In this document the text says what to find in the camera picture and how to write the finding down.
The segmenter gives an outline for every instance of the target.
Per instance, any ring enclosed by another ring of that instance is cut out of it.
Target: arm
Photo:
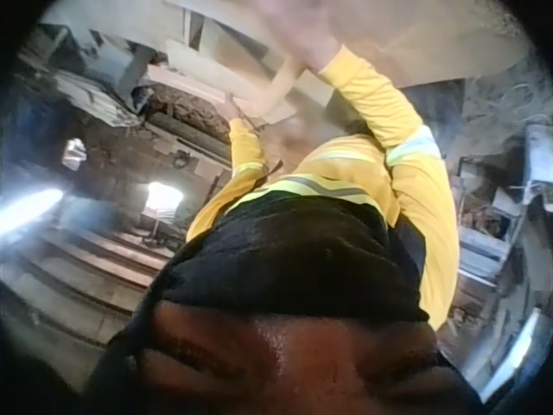
[[[239,118],[229,122],[232,150],[232,179],[196,215],[188,229],[187,241],[209,229],[226,207],[250,193],[267,175],[266,161],[259,139]]]
[[[386,151],[402,212],[425,238],[421,306],[438,329],[453,300],[459,237],[448,174],[432,132],[390,80],[347,48],[321,74],[359,111]]]

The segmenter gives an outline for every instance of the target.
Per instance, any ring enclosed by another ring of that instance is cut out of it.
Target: yellow shirt
[[[392,227],[401,212],[424,236],[421,307],[439,329],[453,301],[459,239],[447,171],[432,133],[390,80],[346,47],[321,75],[359,111],[374,138],[343,137],[323,144],[292,175],[251,193],[267,175],[266,161],[257,136],[233,120],[233,178],[197,215],[188,240],[209,229],[220,212],[272,189],[309,195],[314,187],[302,188],[306,180],[325,191],[341,189],[337,197],[376,206]]]

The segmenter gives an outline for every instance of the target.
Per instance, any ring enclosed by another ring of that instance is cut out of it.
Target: stairs
[[[52,228],[12,248],[0,264],[3,320],[76,390],[171,254],[130,234]]]

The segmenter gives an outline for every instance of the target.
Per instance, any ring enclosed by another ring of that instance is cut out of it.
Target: hand
[[[242,112],[235,104],[234,97],[228,93],[225,98],[226,101],[223,104],[217,104],[215,106],[215,109],[219,112],[219,115],[229,123],[235,118],[241,118]]]
[[[340,52],[322,0],[252,0],[276,38],[298,59],[321,71]]]

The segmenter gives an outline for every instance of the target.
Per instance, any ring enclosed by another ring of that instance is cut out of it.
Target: light
[[[63,192],[53,188],[24,197],[8,206],[0,212],[0,235],[11,232],[45,214],[62,197]]]
[[[530,337],[525,337],[518,345],[518,347],[512,350],[511,364],[515,369],[518,369],[522,364],[522,362],[524,361],[524,358],[526,357],[528,350],[530,350],[531,344],[532,344],[532,339]]]
[[[176,188],[153,182],[148,186],[149,196],[146,208],[156,211],[175,211],[183,199],[183,194]]]

